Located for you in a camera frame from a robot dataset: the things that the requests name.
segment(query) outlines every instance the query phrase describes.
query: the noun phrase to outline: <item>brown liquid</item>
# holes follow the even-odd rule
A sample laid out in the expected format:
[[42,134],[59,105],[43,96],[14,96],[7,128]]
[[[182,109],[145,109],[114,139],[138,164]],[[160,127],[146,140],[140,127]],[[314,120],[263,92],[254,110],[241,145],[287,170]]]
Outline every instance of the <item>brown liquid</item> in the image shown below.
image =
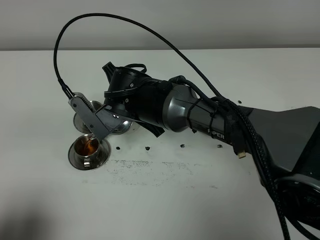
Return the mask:
[[82,156],[89,156],[93,154],[98,148],[98,141],[95,139],[91,141],[90,139],[86,142],[83,149],[80,149],[79,154]]

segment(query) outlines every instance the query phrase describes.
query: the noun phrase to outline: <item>stainless steel cup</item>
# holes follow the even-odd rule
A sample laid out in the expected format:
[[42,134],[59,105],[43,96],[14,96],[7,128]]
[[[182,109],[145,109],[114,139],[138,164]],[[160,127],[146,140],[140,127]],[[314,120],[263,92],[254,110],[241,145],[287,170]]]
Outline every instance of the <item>stainless steel cup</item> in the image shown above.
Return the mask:
[[91,170],[106,162],[110,147],[106,140],[90,140],[92,133],[78,137],[69,149],[68,158],[72,166],[79,170]]

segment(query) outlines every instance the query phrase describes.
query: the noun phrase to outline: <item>metal bowl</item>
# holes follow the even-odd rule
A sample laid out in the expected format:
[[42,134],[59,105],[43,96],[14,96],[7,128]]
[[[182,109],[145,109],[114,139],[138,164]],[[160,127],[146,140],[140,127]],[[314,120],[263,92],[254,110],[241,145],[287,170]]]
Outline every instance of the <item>metal bowl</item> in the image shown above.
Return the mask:
[[114,129],[111,134],[120,135],[126,133],[130,127],[132,126],[132,121],[124,121],[121,125],[119,125],[116,129]]

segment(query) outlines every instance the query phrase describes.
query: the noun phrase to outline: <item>black cable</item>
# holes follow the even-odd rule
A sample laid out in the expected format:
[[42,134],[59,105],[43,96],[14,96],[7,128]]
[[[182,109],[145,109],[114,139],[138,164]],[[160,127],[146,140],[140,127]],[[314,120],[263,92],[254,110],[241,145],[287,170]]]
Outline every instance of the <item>black cable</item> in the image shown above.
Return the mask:
[[214,110],[218,108],[218,104],[214,101],[212,101],[210,98],[207,97],[192,81],[186,80],[184,77],[174,77],[169,80],[169,82],[175,83],[175,84],[185,84],[188,85],[190,88],[192,88],[199,97],[205,101],[210,107],[212,107]]
[[70,88],[64,83],[64,81],[62,80],[59,70],[58,70],[58,65],[57,65],[57,53],[58,53],[58,47],[59,47],[59,43],[60,40],[64,34],[64,32],[66,31],[66,29],[75,21],[79,20],[79,19],[83,19],[83,18],[88,18],[88,17],[107,17],[107,18],[113,18],[113,19],[119,19],[122,21],[126,21],[128,23],[132,23],[134,25],[137,25],[145,30],[147,30],[148,32],[152,33],[153,35],[155,35],[157,38],[161,39],[163,42],[165,42],[170,48],[172,48],[181,58],[183,58],[198,74],[199,76],[205,81],[205,83],[209,86],[209,88],[213,91],[213,93],[218,96],[218,97],[222,97],[222,95],[218,92],[218,90],[212,85],[212,83],[209,81],[209,79],[196,67],[196,65],[194,65],[185,55],[182,54],[182,52],[180,52],[171,42],[169,42],[167,39],[165,39],[163,36],[161,36],[160,34],[158,34],[157,32],[153,31],[152,29],[150,29],[149,27],[133,21],[131,19],[128,19],[126,17],[122,17],[122,16],[118,16],[118,15],[113,15],[113,14],[108,14],[108,13],[88,13],[88,14],[83,14],[80,16],[76,16],[75,18],[71,19],[66,25],[64,25],[64,27],[62,28],[62,30],[59,33],[58,38],[56,39],[55,42],[55,46],[54,46],[54,50],[53,50],[53,65],[54,65],[54,71],[55,74],[58,78],[58,81],[62,87],[62,90],[64,91],[64,93],[66,94],[66,96],[71,99],[72,96],[74,96],[74,93],[70,90]]
[[145,80],[141,82],[138,86],[133,88],[127,88],[117,91],[105,91],[104,97],[108,99],[126,97],[135,94],[142,86],[157,86],[158,84],[159,81],[157,80]]
[[292,219],[291,217],[287,217],[288,221],[297,229],[303,236],[305,236],[307,239],[310,240],[320,240],[320,238],[313,235],[311,232],[309,232],[307,229],[305,229],[300,222],[298,222],[295,219]]

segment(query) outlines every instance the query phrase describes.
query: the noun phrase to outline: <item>metal saucer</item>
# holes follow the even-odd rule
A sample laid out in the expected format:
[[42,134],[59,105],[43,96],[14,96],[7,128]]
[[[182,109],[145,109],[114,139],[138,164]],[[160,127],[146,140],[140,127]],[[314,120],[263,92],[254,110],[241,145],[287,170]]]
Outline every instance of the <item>metal saucer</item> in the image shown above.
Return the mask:
[[78,170],[92,170],[99,168],[108,160],[108,157],[110,156],[111,148],[106,139],[102,141],[98,141],[96,139],[96,150],[90,155],[79,154],[79,149],[76,149],[79,148],[79,142],[80,144],[83,144],[92,137],[92,133],[80,136],[74,141],[68,151],[68,159],[70,164]]
[[[94,110],[98,110],[102,107],[102,104],[98,101],[90,101],[91,105],[93,106]],[[83,134],[90,134],[91,131],[89,128],[85,125],[85,123],[81,120],[80,116],[78,114],[74,114],[73,117],[73,125],[74,127]]]

